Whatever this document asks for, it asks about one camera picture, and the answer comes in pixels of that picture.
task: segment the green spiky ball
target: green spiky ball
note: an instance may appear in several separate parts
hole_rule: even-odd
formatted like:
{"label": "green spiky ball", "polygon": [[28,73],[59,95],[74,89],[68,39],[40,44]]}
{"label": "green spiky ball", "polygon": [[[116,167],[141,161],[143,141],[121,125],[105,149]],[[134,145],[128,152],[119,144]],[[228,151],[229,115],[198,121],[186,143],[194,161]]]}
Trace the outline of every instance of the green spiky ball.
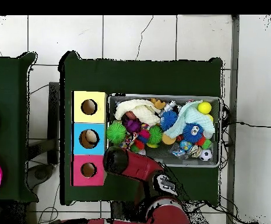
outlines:
{"label": "green spiky ball", "polygon": [[114,144],[119,144],[126,137],[126,128],[120,122],[113,122],[106,130],[106,137]]}
{"label": "green spiky ball", "polygon": [[149,144],[157,144],[162,140],[162,130],[158,125],[154,125],[149,129],[150,137],[148,140]]}

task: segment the wooden block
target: wooden block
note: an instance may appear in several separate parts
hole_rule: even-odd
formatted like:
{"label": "wooden block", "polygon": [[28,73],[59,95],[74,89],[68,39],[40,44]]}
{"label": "wooden block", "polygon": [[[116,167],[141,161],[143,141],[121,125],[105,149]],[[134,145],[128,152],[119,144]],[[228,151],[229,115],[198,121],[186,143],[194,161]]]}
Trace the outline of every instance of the wooden block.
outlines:
{"label": "wooden block", "polygon": [[103,155],[74,155],[72,186],[103,186]]}
{"label": "wooden block", "polygon": [[103,155],[105,152],[105,124],[74,123],[73,154]]}
{"label": "wooden block", "polygon": [[75,123],[105,123],[107,98],[105,93],[74,91],[73,96],[73,121]]}

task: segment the soccer ball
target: soccer ball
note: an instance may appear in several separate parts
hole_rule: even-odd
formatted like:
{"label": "soccer ball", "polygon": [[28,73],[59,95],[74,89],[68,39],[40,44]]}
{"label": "soccer ball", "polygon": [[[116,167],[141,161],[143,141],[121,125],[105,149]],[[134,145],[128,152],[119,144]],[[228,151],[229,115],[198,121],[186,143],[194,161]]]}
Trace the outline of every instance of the soccer ball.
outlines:
{"label": "soccer ball", "polygon": [[199,155],[200,160],[208,162],[212,158],[212,152],[210,149],[203,149],[202,153]]}

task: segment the plastic bin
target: plastic bin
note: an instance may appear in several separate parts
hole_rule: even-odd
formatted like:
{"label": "plastic bin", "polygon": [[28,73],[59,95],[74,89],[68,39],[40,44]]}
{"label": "plastic bin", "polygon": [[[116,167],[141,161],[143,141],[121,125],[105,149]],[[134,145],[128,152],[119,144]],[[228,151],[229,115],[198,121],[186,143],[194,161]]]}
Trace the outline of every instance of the plastic bin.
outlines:
{"label": "plastic bin", "polygon": [[[154,160],[164,163],[171,167],[217,167],[220,163],[221,156],[221,117],[222,117],[222,102],[218,97],[210,96],[169,96],[169,95],[153,95],[153,94],[110,94],[107,99],[107,111],[108,111],[108,126],[115,120],[114,113],[118,102],[125,102],[132,99],[150,99],[155,98],[161,101],[169,102],[175,100],[175,102],[183,106],[188,100],[204,100],[212,105],[210,114],[214,119],[215,133],[211,138],[212,145],[210,147],[213,158],[211,161],[204,162],[200,159],[189,158],[187,160],[181,160],[171,154],[169,150],[172,145],[166,145],[162,142],[159,143],[158,148],[145,147],[146,155],[153,158]],[[107,141],[107,147],[113,144]]]}

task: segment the green table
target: green table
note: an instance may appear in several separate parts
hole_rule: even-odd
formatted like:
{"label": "green table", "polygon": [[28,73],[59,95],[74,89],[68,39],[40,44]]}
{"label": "green table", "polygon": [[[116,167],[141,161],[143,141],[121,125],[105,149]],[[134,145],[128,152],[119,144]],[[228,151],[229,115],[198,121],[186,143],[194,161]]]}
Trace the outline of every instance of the green table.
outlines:
{"label": "green table", "polygon": [[[219,58],[206,61],[112,61],[82,60],[72,51],[59,63],[61,73],[61,203],[71,201],[133,201],[139,183],[109,174],[101,187],[71,187],[71,91],[100,91],[152,95],[192,95],[220,97]],[[218,205],[219,168],[172,167],[187,193],[186,200],[207,200]]]}
{"label": "green table", "polygon": [[35,53],[0,58],[0,200],[37,201],[26,181],[27,73]]}

